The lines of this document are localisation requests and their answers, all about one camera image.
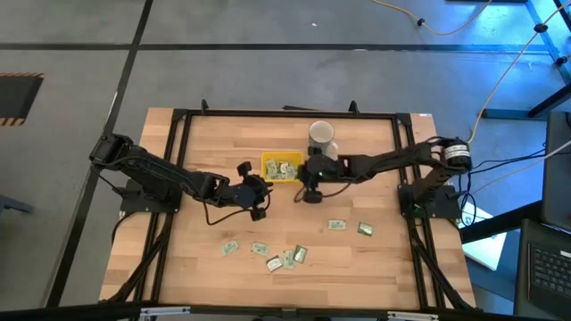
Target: white mug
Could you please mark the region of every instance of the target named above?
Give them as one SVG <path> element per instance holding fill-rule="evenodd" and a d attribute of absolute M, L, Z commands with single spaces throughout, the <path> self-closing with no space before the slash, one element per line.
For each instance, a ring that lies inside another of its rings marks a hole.
<path fill-rule="evenodd" d="M 310 147 L 319 148 L 327 157 L 337 159 L 337 144 L 333 141 L 335 130 L 324 120 L 315 121 L 310 125 Z"/>

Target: paper money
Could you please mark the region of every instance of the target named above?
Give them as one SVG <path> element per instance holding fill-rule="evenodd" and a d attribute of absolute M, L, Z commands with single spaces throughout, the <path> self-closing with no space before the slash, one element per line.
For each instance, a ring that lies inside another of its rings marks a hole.
<path fill-rule="evenodd" d="M 361 233 L 366 236 L 371 236 L 373 234 L 373 226 L 367 223 L 360 222 L 359 228 L 357 228 L 357 233 Z"/>
<path fill-rule="evenodd" d="M 285 169 L 285 176 L 289 179 L 297 178 L 297 169 L 295 169 L 292 163 L 287 163 L 287 168 Z"/>
<path fill-rule="evenodd" d="M 282 261 L 279 259 L 279 256 L 276 255 L 275 257 L 266 261 L 266 266 L 268 266 L 269 272 L 274 272 L 278 268 L 282 267 Z"/>
<path fill-rule="evenodd" d="M 266 170 L 269 175 L 276 175 L 278 173 L 276 161 L 266 160 Z"/>
<path fill-rule="evenodd" d="M 222 245 L 222 255 L 223 256 L 227 256 L 228 254 L 230 254 L 236 250 L 238 250 L 238 242 L 236 242 L 236 240 L 232 240 L 232 241 Z"/>
<path fill-rule="evenodd" d="M 303 263 L 305 261 L 305 256 L 307 255 L 307 249 L 303 246 L 295 246 L 294 261 Z"/>
<path fill-rule="evenodd" d="M 343 231 L 347 224 L 342 219 L 329 219 L 329 229 Z"/>
<path fill-rule="evenodd" d="M 254 242 L 252 245 L 252 252 L 267 257 L 269 254 L 269 247 L 266 244 Z"/>
<path fill-rule="evenodd" d="M 279 163 L 279 171 L 282 173 L 286 173 L 287 172 L 287 168 L 291 165 L 291 163 L 288 162 L 280 162 Z"/>
<path fill-rule="evenodd" d="M 294 252 L 284 251 L 284 268 L 294 269 Z"/>

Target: concrete floor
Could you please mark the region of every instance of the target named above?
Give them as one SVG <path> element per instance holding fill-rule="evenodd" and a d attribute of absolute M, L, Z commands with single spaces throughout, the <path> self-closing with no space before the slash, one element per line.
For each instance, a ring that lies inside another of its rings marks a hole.
<path fill-rule="evenodd" d="M 144 3 L 4 0 L 0 43 L 130 43 Z M 443 0 L 399 4 L 439 30 L 459 26 L 480 5 Z M 549 0 L 534 4 L 542 17 L 555 9 Z M 566 52 L 568 31 L 562 23 L 554 18 L 550 33 Z M 438 37 L 367 0 L 162 0 L 153 5 L 143 43 L 522 45 L 533 25 L 521 4 L 493 5 L 462 32 Z M 541 45 L 541 39 L 534 44 Z M 1 310 L 42 305 L 88 170 L 87 156 L 126 57 L 125 51 L 0 51 L 1 71 L 46 74 L 26 124 L 0 128 L 0 193 L 36 207 L 32 215 L 5 211 L 0 217 Z M 147 108 L 197 108 L 203 98 L 212 108 L 290 104 L 335 111 L 356 100 L 363 111 L 433 113 L 439 135 L 468 137 L 485 97 L 514 58 L 511 53 L 139 52 L 115 132 L 137 140 Z M 526 54 L 490 106 L 531 108 L 563 85 L 550 56 Z M 543 122 L 484 120 L 472 145 L 474 161 L 535 152 L 544 139 Z M 481 174 L 474 186 L 519 166 Z M 125 181 L 105 175 L 118 184 Z M 500 214 L 540 199 L 541 191 L 542 166 L 536 166 L 484 189 L 476 195 L 477 205 Z M 106 185 L 97 187 L 62 304 L 97 300 L 119 203 Z"/>

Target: wooden table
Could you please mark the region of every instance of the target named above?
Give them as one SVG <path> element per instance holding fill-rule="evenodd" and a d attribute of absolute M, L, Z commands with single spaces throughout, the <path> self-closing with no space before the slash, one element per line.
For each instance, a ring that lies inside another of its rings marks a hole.
<path fill-rule="evenodd" d="M 152 108 L 140 144 L 162 156 L 172 109 Z M 431 115 L 412 114 L 417 142 L 435 135 Z M 250 161 L 261 170 L 261 153 L 305 152 L 309 125 L 315 119 L 194 116 L 184 168 L 215 172 L 241 181 L 236 166 Z M 369 155 L 394 150 L 391 123 L 376 119 L 327 119 L 335 128 L 339 153 Z M 402 130 L 403 145 L 406 145 Z M 179 138 L 174 151 L 178 150 Z M 171 161 L 176 161 L 176 152 Z M 429 169 L 422 169 L 423 175 Z M 410 241 L 400 215 L 397 170 L 352 185 L 321 204 L 294 203 L 299 184 L 275 184 L 268 217 L 252 222 L 248 213 L 216 226 L 207 226 L 203 206 L 183 197 L 174 218 L 161 287 L 161 303 L 251 307 L 343 309 L 418 309 Z M 322 184 L 323 193 L 342 185 Z M 209 206 L 211 220 L 234 208 Z M 127 219 L 117 232 L 103 281 L 101 299 L 113 295 L 139 262 L 149 214 Z M 347 221 L 346 231 L 330 231 L 327 221 Z M 357 233 L 359 222 L 375 227 L 372 237 Z M 474 305 L 468 269 L 458 231 L 443 219 L 432 219 L 439 266 L 462 298 Z M 222 244 L 237 240 L 240 248 L 226 257 Z M 266 258 L 250 251 L 253 242 L 266 243 L 270 257 L 308 249 L 304 264 L 270 273 Z M 150 297 L 154 275 L 150 269 L 144 298 Z M 429 271 L 424 270 L 428 299 L 434 305 Z"/>

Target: yellow tray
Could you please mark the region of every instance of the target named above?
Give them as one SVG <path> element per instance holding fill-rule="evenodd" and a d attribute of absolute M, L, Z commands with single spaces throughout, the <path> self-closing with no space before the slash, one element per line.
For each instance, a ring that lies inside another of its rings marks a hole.
<path fill-rule="evenodd" d="M 272 183 L 296 183 L 300 182 L 299 179 L 268 179 L 266 178 L 266 161 L 274 160 L 279 166 L 281 161 L 291 162 L 295 170 L 303 164 L 303 154 L 300 152 L 263 152 L 261 154 L 261 177 L 266 182 Z"/>

